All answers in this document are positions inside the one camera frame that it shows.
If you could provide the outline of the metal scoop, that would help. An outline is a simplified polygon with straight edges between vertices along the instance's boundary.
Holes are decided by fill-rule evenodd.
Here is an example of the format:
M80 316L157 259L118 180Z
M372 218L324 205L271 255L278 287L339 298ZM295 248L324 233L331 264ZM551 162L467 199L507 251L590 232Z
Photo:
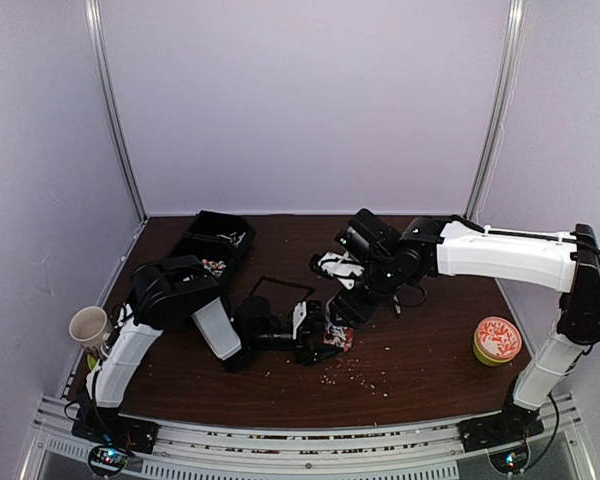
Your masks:
M393 308L395 310L396 315L400 316L402 313L402 307L401 307L401 304L399 302L399 298L397 295L394 295L392 297L392 304L393 304Z

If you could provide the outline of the right aluminium frame post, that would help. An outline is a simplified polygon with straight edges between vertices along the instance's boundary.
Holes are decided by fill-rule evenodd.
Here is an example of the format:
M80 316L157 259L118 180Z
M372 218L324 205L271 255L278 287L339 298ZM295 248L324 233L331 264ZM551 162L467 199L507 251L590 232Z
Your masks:
M504 135L504 120L514 91L523 38L525 10L526 1L512 0L509 2L508 20L491 114L464 212L464 216L469 220L478 220L495 171L501 140Z

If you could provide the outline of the left aluminium frame post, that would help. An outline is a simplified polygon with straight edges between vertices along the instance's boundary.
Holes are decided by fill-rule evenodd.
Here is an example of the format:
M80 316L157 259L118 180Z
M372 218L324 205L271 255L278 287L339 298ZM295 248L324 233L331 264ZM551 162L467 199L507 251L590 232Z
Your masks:
M100 2L97 0L86 0L84 2L84 6L87 28L94 51L100 88L106 110L107 124L113 141L116 159L120 166L123 181L130 196L138 222L144 223L148 216L141 199L136 175L131 164L116 101L113 79L107 55Z

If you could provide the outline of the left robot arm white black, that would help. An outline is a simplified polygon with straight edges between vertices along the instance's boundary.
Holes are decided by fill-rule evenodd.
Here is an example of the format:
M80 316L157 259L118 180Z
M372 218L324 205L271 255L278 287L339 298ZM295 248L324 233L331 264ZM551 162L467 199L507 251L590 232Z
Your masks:
M343 353L339 345L317 344L313 338L326 318L321 301L309 287L286 320L271 303L251 291L236 308L225 301L220 276L193 255L140 266L101 357L87 375L78 396L86 429L103 444L124 433L118 415L127 386L155 340L173 323L191 320L212 353L228 371L251 363L259 351L290 351L296 363L312 366Z

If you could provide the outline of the beige ceramic mug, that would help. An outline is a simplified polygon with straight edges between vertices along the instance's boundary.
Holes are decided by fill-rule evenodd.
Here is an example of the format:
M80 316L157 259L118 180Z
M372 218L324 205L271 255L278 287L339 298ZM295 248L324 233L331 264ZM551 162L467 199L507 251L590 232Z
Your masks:
M88 306L74 314L69 322L69 335L84 349L100 349L113 332L106 311L99 306Z

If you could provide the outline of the black three-compartment candy bin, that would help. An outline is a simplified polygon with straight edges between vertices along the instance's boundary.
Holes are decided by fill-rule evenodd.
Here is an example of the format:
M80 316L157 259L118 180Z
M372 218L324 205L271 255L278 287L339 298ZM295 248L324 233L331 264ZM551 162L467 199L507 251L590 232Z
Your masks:
M201 210L168 257L194 255L222 287L227 287L256 234L241 216Z

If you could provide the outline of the green saucer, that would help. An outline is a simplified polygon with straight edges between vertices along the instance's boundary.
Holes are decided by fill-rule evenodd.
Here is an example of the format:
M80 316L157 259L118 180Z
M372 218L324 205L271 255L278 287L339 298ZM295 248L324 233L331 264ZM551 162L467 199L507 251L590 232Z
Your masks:
M99 357L95 354L87 354L87 366L90 371L93 371L99 363Z

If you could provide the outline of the aluminium frame post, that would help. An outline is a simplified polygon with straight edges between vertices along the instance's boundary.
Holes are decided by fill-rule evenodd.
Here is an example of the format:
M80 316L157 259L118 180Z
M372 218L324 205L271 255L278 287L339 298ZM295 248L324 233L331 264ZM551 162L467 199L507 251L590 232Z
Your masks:
M116 101L113 79L107 55L100 2L97 0L86 0L84 2L84 6L87 28L94 51L100 88L106 110L107 124L113 141L116 159L120 166L123 181L130 196L138 222L144 223L148 216L141 199L136 175L131 164Z
M504 120L514 91L523 38L525 10L526 1L512 0L509 2L508 20L491 114L464 212L464 216L469 220L478 220L495 171L501 140L504 135Z

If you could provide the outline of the clear plastic jar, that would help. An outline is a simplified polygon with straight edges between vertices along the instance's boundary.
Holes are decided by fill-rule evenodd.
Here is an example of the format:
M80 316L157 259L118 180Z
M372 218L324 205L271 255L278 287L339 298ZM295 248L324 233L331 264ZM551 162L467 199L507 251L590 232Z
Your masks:
M328 325L325 327L323 343L342 349L351 350L354 340L354 329L346 326Z

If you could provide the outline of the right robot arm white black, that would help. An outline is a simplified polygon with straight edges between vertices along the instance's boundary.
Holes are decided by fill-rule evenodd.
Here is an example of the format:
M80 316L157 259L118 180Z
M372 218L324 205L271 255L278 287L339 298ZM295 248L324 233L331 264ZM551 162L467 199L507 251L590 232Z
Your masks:
M420 216L404 231L367 209L335 238L316 271L342 288L330 303L336 325L357 328L377 305L423 278L476 276L545 287L560 293L559 316L540 352L512 384L509 406L493 419L499 440L515 440L553 388L600 342L600 249L593 228L526 232L478 225L460 215Z

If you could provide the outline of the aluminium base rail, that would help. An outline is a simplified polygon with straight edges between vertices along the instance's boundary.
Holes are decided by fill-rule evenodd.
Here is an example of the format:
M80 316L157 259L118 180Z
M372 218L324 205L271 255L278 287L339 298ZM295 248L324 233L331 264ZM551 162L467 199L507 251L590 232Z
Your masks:
M16 479L97 479L87 466L95 445L71 434L64 398L43 396ZM584 424L570 394L541 409L545 432L530 437L524 475L507 477L490 462L495 447L468 452L457 425L469 416L385 426L271 429L129 419L158 425L153 450L135 453L112 479L600 479Z

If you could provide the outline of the green tin orange patterned lid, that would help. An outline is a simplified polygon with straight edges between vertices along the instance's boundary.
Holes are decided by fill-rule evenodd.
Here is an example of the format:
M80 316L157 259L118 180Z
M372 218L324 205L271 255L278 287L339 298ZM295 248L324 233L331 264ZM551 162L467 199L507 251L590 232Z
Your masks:
M511 362L522 346L522 336L514 324L504 318L491 316L477 325L472 348L479 362L497 367Z

